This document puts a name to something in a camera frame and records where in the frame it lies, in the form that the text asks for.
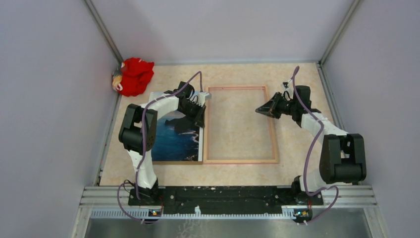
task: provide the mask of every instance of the gray floor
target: gray floor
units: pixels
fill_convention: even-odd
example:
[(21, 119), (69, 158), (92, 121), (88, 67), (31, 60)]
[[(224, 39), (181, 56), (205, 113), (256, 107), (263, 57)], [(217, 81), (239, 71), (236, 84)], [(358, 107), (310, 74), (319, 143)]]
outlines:
[(331, 210), (309, 226), (290, 220), (160, 220), (141, 225), (128, 219), (91, 219), (87, 238), (370, 238), (362, 209)]

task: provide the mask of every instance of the blue water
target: blue water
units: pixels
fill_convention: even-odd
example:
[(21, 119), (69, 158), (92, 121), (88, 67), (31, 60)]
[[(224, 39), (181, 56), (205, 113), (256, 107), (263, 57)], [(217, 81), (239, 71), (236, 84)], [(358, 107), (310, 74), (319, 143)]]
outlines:
[(152, 148), (153, 161), (185, 161), (195, 155), (198, 158), (198, 135), (194, 130), (177, 134), (174, 127), (165, 125), (166, 120), (181, 118), (184, 115), (164, 116), (157, 120), (156, 141)]

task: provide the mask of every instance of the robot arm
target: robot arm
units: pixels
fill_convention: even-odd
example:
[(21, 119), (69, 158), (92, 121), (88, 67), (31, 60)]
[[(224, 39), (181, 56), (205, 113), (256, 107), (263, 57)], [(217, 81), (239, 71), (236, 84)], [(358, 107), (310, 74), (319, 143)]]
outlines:
[[(296, 95), (284, 82), (284, 93), (277, 92), (264, 105), (257, 108), (257, 113), (279, 119), (282, 114), (290, 115), (301, 128), (308, 130), (312, 136), (324, 128), (318, 137), (322, 144), (319, 169), (307, 174), (308, 191), (316, 191), (326, 185), (358, 182), (366, 178), (365, 147), (359, 134), (349, 134), (334, 126), (321, 112), (311, 108), (311, 90), (308, 86), (296, 86), (297, 93), (305, 106), (318, 118), (316, 120), (304, 109)], [(299, 177), (301, 191), (305, 191), (303, 176)]]
[[(191, 85), (187, 85), (182, 92), (179, 92), (176, 96), (169, 97), (170, 94), (181, 89), (184, 84), (184, 82), (181, 82), (178, 89), (164, 92), (159, 96), (164, 97), (161, 100), (153, 99), (155, 102), (147, 108), (145, 121), (141, 120), (147, 104), (130, 104), (125, 112), (118, 139), (124, 144), (124, 149), (128, 151), (133, 161), (133, 167), (137, 174), (137, 186), (146, 191), (146, 193), (150, 193), (147, 191), (158, 185), (152, 166), (151, 151), (156, 139), (157, 120), (169, 112), (178, 110), (185, 114), (195, 125), (204, 127), (204, 111), (206, 109), (204, 102), (210, 97), (210, 94), (200, 92), (198, 93), (197, 101), (193, 102), (190, 100), (190, 97), (194, 92), (194, 88)], [(141, 123), (141, 126), (146, 126), (146, 153), (144, 158), (142, 130), (135, 123)], [(137, 170), (142, 160), (143, 162), (139, 170)]]

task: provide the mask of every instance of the white wall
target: white wall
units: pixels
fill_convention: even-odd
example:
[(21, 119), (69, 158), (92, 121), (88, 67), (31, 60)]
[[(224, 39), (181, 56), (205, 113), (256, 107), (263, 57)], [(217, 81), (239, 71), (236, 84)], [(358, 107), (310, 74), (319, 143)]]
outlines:
[(391, 237), (419, 237), (419, 13), (418, 0), (364, 1), (326, 65)]
[(3, 1), (0, 11), (0, 237), (69, 237), (117, 63), (81, 0)]
[(93, 0), (123, 58), (317, 61), (352, 0)]

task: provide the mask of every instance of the ocean picture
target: ocean picture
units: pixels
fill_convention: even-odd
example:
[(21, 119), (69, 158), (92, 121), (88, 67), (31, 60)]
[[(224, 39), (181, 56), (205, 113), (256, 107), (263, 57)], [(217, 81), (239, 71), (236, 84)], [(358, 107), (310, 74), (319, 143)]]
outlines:
[[(162, 93), (152, 92), (150, 98)], [(160, 162), (202, 161), (199, 156), (200, 129), (184, 114), (174, 111), (157, 120), (156, 141), (152, 148), (152, 160)]]

